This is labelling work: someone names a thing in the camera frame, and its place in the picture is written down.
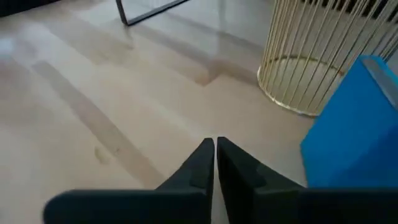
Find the black stand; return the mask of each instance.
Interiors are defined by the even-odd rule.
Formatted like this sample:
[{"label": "black stand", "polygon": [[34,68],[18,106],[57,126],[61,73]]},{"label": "black stand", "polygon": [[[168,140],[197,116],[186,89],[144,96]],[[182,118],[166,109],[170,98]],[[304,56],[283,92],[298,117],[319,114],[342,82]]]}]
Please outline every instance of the black stand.
[{"label": "black stand", "polygon": [[122,0],[116,0],[116,4],[118,5],[120,19],[122,20],[124,25],[132,26],[132,25],[137,24],[137,23],[139,23],[141,21],[149,19],[152,16],[156,16],[159,13],[167,11],[167,10],[169,10],[169,9],[175,7],[175,6],[178,6],[179,4],[182,4],[182,3],[186,2],[186,1],[189,1],[189,0],[175,0],[175,1],[172,1],[172,2],[170,2],[168,4],[165,4],[164,6],[157,7],[156,9],[153,9],[153,10],[151,10],[151,11],[145,13],[145,14],[142,14],[142,15],[137,16],[137,17],[135,17],[133,19],[130,19],[130,20],[126,19],[126,13],[124,12],[124,9],[123,9]]}]

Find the blue object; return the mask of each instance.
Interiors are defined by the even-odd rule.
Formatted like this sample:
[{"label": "blue object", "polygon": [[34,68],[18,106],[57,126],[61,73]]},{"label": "blue object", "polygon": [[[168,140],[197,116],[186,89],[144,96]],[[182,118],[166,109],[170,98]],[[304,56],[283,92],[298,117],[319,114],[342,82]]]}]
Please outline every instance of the blue object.
[{"label": "blue object", "polygon": [[361,56],[301,143],[309,187],[398,186],[398,78]]}]

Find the wooden floor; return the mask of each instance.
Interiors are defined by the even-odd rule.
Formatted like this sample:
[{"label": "wooden floor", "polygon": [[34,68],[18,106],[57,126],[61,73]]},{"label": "wooden floor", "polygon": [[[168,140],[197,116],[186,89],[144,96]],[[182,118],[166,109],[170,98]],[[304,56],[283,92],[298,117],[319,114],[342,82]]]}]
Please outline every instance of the wooden floor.
[{"label": "wooden floor", "polygon": [[[131,28],[113,0],[1,18],[0,223],[40,223],[64,190],[153,189],[205,137],[305,184],[299,143],[313,121],[256,81],[272,4],[191,0]],[[213,204],[214,223],[227,223],[219,187]]]}]

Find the gold wire basket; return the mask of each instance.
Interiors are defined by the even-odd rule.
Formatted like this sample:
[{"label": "gold wire basket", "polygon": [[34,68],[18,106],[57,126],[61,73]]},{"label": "gold wire basket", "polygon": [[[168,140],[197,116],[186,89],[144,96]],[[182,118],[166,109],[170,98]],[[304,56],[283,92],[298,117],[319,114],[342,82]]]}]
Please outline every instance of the gold wire basket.
[{"label": "gold wire basket", "polygon": [[319,115],[358,55],[396,51],[397,9],[398,0],[275,0],[260,87],[284,108]]}]

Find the black plastic piece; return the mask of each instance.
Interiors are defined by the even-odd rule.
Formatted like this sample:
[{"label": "black plastic piece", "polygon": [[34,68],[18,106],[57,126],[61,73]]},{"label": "black plastic piece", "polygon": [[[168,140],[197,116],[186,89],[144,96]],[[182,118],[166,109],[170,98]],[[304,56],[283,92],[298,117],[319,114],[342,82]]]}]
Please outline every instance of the black plastic piece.
[{"label": "black plastic piece", "polygon": [[175,7],[175,6],[178,6],[178,5],[180,5],[180,4],[182,4],[182,3],[186,2],[186,1],[189,1],[189,0],[175,0],[175,1],[172,1],[172,2],[170,2],[168,4],[165,4],[163,6],[157,7],[157,8],[155,8],[155,9],[153,9],[153,10],[147,12],[147,13],[144,13],[144,14],[142,14],[140,16],[137,16],[137,17],[135,17],[133,19],[130,19],[130,20],[126,19],[126,13],[124,12],[124,9],[123,9],[122,0],[116,0],[116,4],[118,5],[120,18],[121,18],[123,24],[126,25],[126,26],[132,26],[134,24],[137,24],[139,22],[142,22],[142,21],[144,21],[146,19],[151,18],[152,16],[156,16],[156,15],[158,15],[158,14],[160,14],[162,12],[165,12],[165,11]]},{"label": "black plastic piece", "polygon": [[214,143],[205,139],[156,190],[72,190],[46,204],[45,223],[211,223]]},{"label": "black plastic piece", "polygon": [[295,191],[303,187],[265,166],[227,138],[218,138],[218,173],[228,219],[235,223],[289,223]]},{"label": "black plastic piece", "polygon": [[397,189],[305,189],[228,139],[217,145],[231,224],[398,223]]}]

